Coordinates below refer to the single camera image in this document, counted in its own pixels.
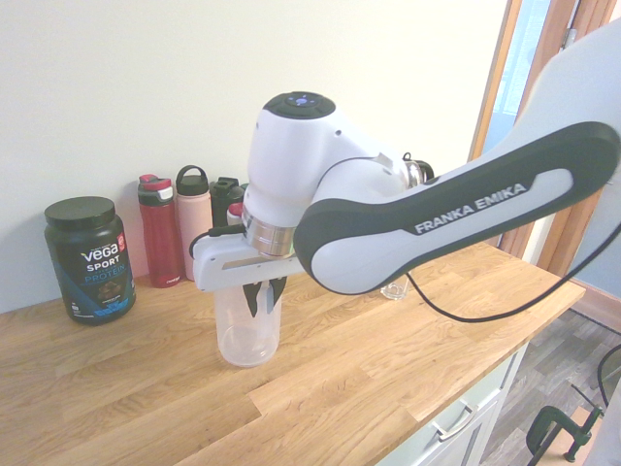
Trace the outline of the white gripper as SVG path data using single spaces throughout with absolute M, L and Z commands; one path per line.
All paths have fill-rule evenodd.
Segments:
M 295 255 L 268 258 L 248 245 L 242 234 L 205 236 L 196 241 L 192 250 L 196 286 L 211 292 L 242 285 L 252 317 L 256 317 L 258 311 L 260 282 L 269 280 L 269 310 L 272 311 L 284 291 L 286 276 L 304 271 Z

